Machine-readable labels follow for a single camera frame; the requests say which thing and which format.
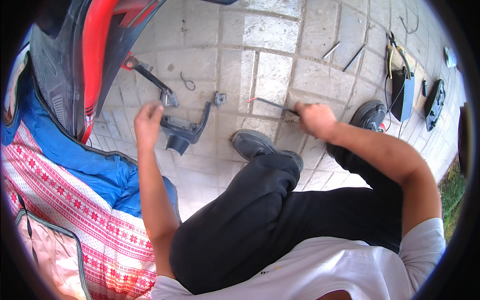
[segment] t-shirt sleeve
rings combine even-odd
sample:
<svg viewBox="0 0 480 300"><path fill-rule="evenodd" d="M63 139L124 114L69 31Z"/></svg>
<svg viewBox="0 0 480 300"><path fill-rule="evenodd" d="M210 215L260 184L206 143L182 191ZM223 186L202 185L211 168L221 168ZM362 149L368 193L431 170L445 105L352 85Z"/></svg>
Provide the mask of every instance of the t-shirt sleeve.
<svg viewBox="0 0 480 300"><path fill-rule="evenodd" d="M190 293L183 285L177 280L166 277L157 276L154 286L150 291L151 300L163 300L163 299L187 299L191 296Z"/></svg>
<svg viewBox="0 0 480 300"><path fill-rule="evenodd" d="M421 222L403 237L398 255L414 291L427 280L444 252L444 223L440 218Z"/></svg>

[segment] sneaker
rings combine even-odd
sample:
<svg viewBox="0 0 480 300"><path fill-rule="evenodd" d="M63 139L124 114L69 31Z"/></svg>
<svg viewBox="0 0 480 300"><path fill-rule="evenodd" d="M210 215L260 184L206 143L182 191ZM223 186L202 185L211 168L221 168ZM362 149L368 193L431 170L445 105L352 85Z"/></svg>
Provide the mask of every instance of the sneaker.
<svg viewBox="0 0 480 300"><path fill-rule="evenodd" d="M241 157L248 161L251 161L254 157L260 155L275 154L288 156L293 158L299 167L300 172L303 170L303 159L300 157L300 155L292 151L278 149L272 140L268 138L268 136L255 130L239 130L233 136L233 147L241 155Z"/></svg>
<svg viewBox="0 0 480 300"><path fill-rule="evenodd" d="M380 100L373 100L360 106L353 114L350 125L373 131L381 131L381 124L387 114L387 108ZM340 159L346 154L346 150L327 143L327 153L331 158Z"/></svg>

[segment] red and white patterned blanket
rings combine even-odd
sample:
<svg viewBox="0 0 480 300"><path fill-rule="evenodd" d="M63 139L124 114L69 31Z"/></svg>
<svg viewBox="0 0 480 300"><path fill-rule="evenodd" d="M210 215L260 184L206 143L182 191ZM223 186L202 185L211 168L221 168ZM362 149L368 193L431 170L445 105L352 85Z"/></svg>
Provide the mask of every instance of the red and white patterned blanket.
<svg viewBox="0 0 480 300"><path fill-rule="evenodd" d="M56 165L21 123L2 148L5 187L12 213L21 208L74 232L84 254L93 299L149 299L155 282L152 245L141 219L114 210L89 186Z"/></svg>

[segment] grass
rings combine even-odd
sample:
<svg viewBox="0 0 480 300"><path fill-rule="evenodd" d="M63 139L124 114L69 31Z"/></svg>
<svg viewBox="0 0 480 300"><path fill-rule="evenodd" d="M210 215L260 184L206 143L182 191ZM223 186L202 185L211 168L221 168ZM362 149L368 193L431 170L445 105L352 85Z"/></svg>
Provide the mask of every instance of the grass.
<svg viewBox="0 0 480 300"><path fill-rule="evenodd" d="M455 159L438 185L442 196L444 231L447 243L455 231L456 221L462 206L461 200L465 192L465 185L465 179L460 175L458 159Z"/></svg>

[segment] blue fabric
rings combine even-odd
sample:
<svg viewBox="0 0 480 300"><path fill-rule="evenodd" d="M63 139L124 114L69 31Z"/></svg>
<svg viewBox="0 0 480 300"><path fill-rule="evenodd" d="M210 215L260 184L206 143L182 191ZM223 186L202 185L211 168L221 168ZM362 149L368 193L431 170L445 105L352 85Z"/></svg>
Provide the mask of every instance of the blue fabric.
<svg viewBox="0 0 480 300"><path fill-rule="evenodd" d="M86 183L113 209L142 217L137 166L118 154L87 150L65 136L38 101L32 80L26 74L18 82L18 111L11 126L6 127L2 122L2 144L12 142L20 120L23 120L45 157ZM163 177L163 180L176 207L177 190L168 178Z"/></svg>

